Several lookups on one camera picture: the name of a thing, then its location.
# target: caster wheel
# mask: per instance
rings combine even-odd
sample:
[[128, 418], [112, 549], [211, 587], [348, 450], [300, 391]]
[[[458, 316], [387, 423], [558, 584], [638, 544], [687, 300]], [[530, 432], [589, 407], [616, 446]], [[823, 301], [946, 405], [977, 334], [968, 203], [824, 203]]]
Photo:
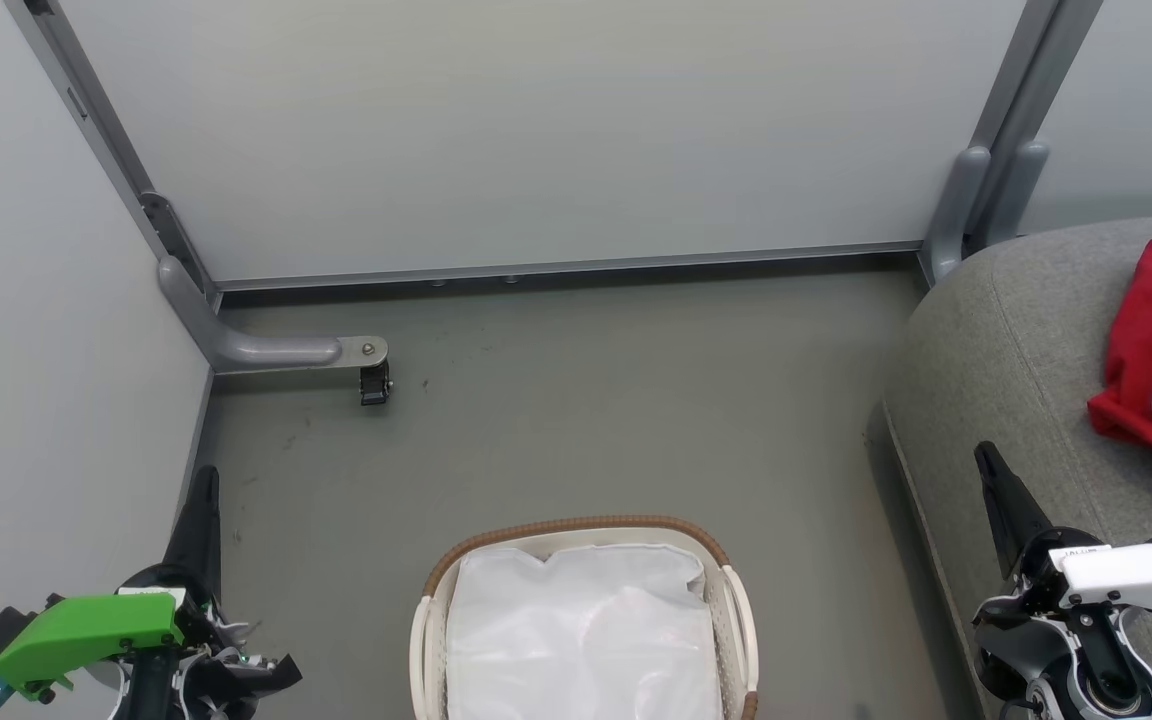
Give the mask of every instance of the caster wheel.
[[384, 406], [394, 382], [389, 379], [389, 361], [374, 367], [358, 367], [358, 393], [364, 406]]

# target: white plastic bag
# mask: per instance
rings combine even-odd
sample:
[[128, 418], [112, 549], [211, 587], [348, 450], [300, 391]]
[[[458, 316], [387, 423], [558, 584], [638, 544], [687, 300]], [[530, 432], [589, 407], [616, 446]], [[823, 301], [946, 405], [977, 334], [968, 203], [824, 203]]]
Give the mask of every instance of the white plastic bag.
[[703, 574], [659, 544], [468, 553], [447, 620], [449, 720], [721, 720]]

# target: gray metal leg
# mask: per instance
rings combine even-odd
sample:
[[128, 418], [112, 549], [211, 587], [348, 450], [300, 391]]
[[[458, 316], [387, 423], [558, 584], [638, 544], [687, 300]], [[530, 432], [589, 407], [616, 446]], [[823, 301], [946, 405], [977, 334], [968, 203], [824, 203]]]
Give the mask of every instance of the gray metal leg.
[[256, 338], [237, 332], [212, 313], [204, 295], [180, 260], [172, 256], [159, 260], [159, 288], [219, 376], [266, 370], [376, 367], [389, 356], [384, 338]]
[[991, 146], [996, 160], [986, 173], [968, 220], [968, 232], [973, 236], [979, 234], [980, 220], [993, 214], [992, 206], [1011, 192], [1005, 187], [1005, 181], [1011, 175], [1011, 161], [1020, 159], [1018, 151], [1038, 135], [1038, 128], [1056, 99], [1056, 91], [1060, 91], [1087, 31], [1091, 31], [1101, 3], [1102, 0], [1061, 0], [1051, 14], [1032, 63], [1025, 70], [1025, 77]]
[[963, 233], [968, 214], [980, 191], [980, 181], [990, 168], [986, 147], [968, 147], [954, 159], [954, 168], [945, 181], [941, 200], [935, 205], [927, 240], [918, 251], [918, 260], [927, 285], [934, 286], [963, 262]]
[[1016, 237], [1020, 219], [1025, 214], [1029, 196], [1033, 195], [1043, 166], [1051, 149], [1047, 143], [1033, 141], [1016, 149], [1010, 167], [1002, 179], [995, 204], [986, 209], [972, 233], [973, 245], [991, 247]]
[[136, 149], [132, 147], [131, 138], [127, 136], [122, 122], [119, 122], [114, 105], [105, 94], [105, 88], [101, 88], [100, 78], [96, 77], [96, 69], [88, 60], [88, 54], [83, 53], [78, 36], [74, 35], [74, 28], [70, 26], [60, 3], [56, 0], [24, 0], [23, 3], [22, 0], [5, 0], [5, 2], [13, 12], [13, 17], [22, 24], [20, 29], [26, 33], [26, 39], [29, 38], [29, 32], [24, 26], [26, 20], [20, 16], [20, 8], [26, 9], [28, 17], [33, 20], [33, 26], [37, 26], [38, 35], [46, 44], [46, 48], [44, 48], [31, 41], [35, 53], [40, 55], [45, 67], [47, 61], [41, 56], [50, 53], [51, 58], [55, 60], [65, 75], [61, 94], [77, 111], [79, 127], [94, 128], [96, 136], [100, 138], [97, 141], [84, 129], [88, 142], [93, 146], [97, 143], [104, 145], [104, 150], [109, 152], [118, 167], [118, 174], [141, 200], [141, 209], [145, 211], [150, 223], [154, 226], [157, 241], [161, 245], [159, 249], [159, 247], [154, 247], [154, 242], [151, 242], [151, 249], [154, 249], [156, 255], [161, 256], [162, 252], [166, 252], [179, 258], [184, 265], [185, 272], [194, 279], [194, 283], [205, 291], [210, 300], [213, 300], [217, 295], [217, 288], [212, 285], [207, 270], [198, 260], [197, 251], [189, 242], [189, 236], [175, 215], [175, 210], [165, 197], [154, 192], [154, 184], [150, 182], [145, 165], [136, 154]]
[[980, 120], [972, 132], [970, 145], [993, 147], [998, 131], [1007, 119], [1007, 111], [1016, 101], [1016, 92], [1025, 78], [1029, 66], [1033, 63], [1038, 47], [1043, 45], [1043, 36], [1047, 33], [1047, 24], [1061, 0], [1026, 0], [1025, 8], [1020, 13], [1011, 41], [1002, 63], [998, 66], [998, 75], [990, 88], [990, 96], [984, 101]]

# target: metal frame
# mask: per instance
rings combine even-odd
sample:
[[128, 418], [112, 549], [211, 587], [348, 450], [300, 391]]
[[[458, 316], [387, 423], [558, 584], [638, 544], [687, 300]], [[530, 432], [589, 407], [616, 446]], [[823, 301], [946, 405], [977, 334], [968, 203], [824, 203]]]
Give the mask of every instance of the metal frame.
[[[51, 63], [44, 60], [44, 67], [52, 65], [47, 74], [60, 94], [69, 103], [74, 120], [83, 128], [83, 135], [86, 135], [93, 149], [97, 142], [91, 137], [91, 132], [94, 131], [99, 138], [99, 145], [108, 154], [103, 165], [109, 179], [113, 179], [115, 184], [126, 183], [131, 188], [132, 195], [136, 195], [141, 211], [146, 214], [156, 234], [156, 240], [150, 242], [154, 255], [159, 258], [165, 255], [179, 258], [191, 281], [213, 300], [217, 295], [215, 285], [211, 282], [207, 271], [198, 260], [194, 243], [189, 242], [189, 236], [175, 217], [170, 203], [154, 192], [154, 183], [150, 181], [145, 165], [136, 156], [132, 141], [127, 136], [123, 123], [119, 122], [114, 105], [105, 94], [100, 78], [96, 77], [96, 69], [88, 60], [88, 54], [83, 53], [78, 36], [74, 35], [74, 28], [65, 16], [65, 10], [55, 0], [5, 0], [5, 2], [13, 17], [17, 20], [20, 31], [26, 33], [26, 39], [31, 40], [35, 54], [40, 56], [40, 60], [45, 55], [50, 56]], [[22, 15], [20, 9], [28, 15]], [[29, 32], [29, 24], [37, 26], [37, 35]], [[44, 41], [46, 53], [38, 44], [38, 38]]]
[[[241, 281], [212, 281], [198, 259], [184, 225], [166, 197], [154, 190], [145, 165], [136, 156], [131, 138], [119, 122], [109, 97], [101, 89], [78, 37], [74, 35], [58, 0], [5, 0], [17, 14], [26, 8], [29, 17], [41, 33], [47, 54], [54, 58], [60, 78], [52, 77], [58, 91], [67, 97], [74, 116], [84, 132], [90, 126], [99, 145], [108, 152], [106, 170], [116, 174], [137, 197], [154, 237], [150, 245], [162, 258], [177, 259], [180, 270], [200, 288], [206, 300], [217, 300], [220, 291], [273, 290], [273, 288], [370, 285], [387, 282], [435, 281], [456, 278], [516, 276], [589, 272], [590, 270], [657, 268], [668, 265], [717, 263], [755, 263], [797, 258], [824, 258], [870, 252], [918, 250], [919, 262], [930, 285], [943, 278], [963, 258], [964, 250], [1014, 237], [1024, 214], [1029, 196], [1038, 182], [1049, 149], [1034, 141], [1064, 75], [1078, 55], [1079, 46], [1091, 29], [1102, 0], [1028, 0], [1021, 10], [1011, 41], [990, 94], [982, 109], [972, 141], [952, 166], [941, 199], [937, 203], [927, 236], [922, 242], [890, 242], [876, 245], [828, 247], [828, 249], [791, 249], [713, 255], [667, 256], [667, 258], [632, 258], [590, 263], [552, 263], [526, 266], [492, 266], [492, 268], [416, 270], [399, 273], [351, 273], [314, 276], [256, 278]], [[973, 242], [965, 245], [964, 237]], [[196, 334], [198, 338], [220, 338]], [[236, 353], [223, 343], [212, 346], [209, 358], [219, 363], [243, 363], [256, 355]], [[253, 359], [253, 367], [266, 367], [270, 355]]]
[[929, 285], [964, 252], [1016, 236], [1051, 149], [1036, 139], [1102, 0], [1029, 0], [972, 142], [960, 152], [919, 260]]
[[1047, 160], [1048, 150], [1032, 143], [1101, 5], [1102, 0], [1060, 0], [1043, 29], [1043, 39], [993, 142], [993, 156], [1001, 161], [986, 173], [968, 220], [969, 234], [988, 238], [991, 245], [1015, 237], [1020, 215]]
[[[365, 404], [370, 404], [369, 400], [382, 402], [393, 386], [388, 379], [389, 346], [382, 338], [256, 338], [221, 323], [217, 316], [220, 291], [198, 260], [170, 202], [150, 182], [145, 165], [136, 156], [131, 138], [119, 122], [109, 97], [96, 77], [96, 69], [56, 0], [5, 0], [5, 3], [52, 85], [68, 101], [74, 122], [78, 123], [88, 145], [159, 259], [159, 290], [206, 357], [212, 372], [225, 376], [268, 370], [361, 367], [365, 370], [362, 379]], [[380, 384], [379, 388], [371, 387], [376, 382]]]

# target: gray sofa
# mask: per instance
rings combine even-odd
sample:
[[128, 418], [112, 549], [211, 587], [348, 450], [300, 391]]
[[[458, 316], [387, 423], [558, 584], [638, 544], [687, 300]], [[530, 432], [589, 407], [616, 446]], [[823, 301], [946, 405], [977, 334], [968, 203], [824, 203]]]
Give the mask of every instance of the gray sofa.
[[[1001, 585], [977, 442], [996, 444], [1053, 523], [1111, 544], [1152, 537], [1151, 452], [1094, 433], [1085, 407], [1149, 238], [1152, 218], [992, 247], [929, 293], [893, 357], [888, 429], [965, 659], [975, 609]], [[1130, 634], [1152, 664], [1152, 617]]]

